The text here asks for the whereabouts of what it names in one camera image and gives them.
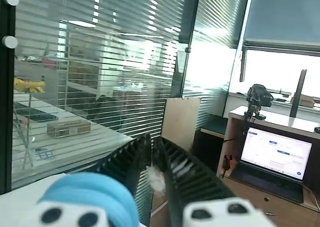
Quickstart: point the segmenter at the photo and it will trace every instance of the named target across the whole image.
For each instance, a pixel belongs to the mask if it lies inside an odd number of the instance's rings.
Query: wooden drawer
[[[316,227],[320,226],[320,214],[298,204],[265,193],[229,178],[223,182],[237,196],[249,200],[258,209],[273,213],[269,218],[278,227]]]

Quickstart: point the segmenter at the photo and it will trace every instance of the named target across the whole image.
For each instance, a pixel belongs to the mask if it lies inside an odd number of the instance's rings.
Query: laptop screen
[[[302,180],[311,145],[250,127],[241,160]]]

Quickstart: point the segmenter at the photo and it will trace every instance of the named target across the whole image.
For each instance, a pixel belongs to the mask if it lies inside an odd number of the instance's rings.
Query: plywood board
[[[161,136],[190,151],[194,142],[201,98],[168,98]]]

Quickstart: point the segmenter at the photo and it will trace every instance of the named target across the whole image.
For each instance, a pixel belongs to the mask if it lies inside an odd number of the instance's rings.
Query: cable
[[[319,207],[319,204],[318,204],[318,201],[317,201],[317,198],[315,197],[314,193],[312,192],[311,189],[309,189],[307,186],[303,185],[303,187],[305,187],[308,191],[311,192],[313,198],[314,198],[314,201],[315,201],[315,204],[316,204],[316,207],[318,208],[318,212],[320,213],[320,207]]]
[[[223,141],[223,143],[228,142],[228,141],[234,141],[236,138],[231,138],[231,139],[226,139]]]

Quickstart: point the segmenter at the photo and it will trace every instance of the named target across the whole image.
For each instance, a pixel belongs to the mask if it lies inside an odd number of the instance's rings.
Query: drawer handle
[[[276,215],[275,213],[264,212],[264,211],[263,211],[263,213],[264,213],[265,215],[267,215],[267,216],[275,216],[275,215]]]

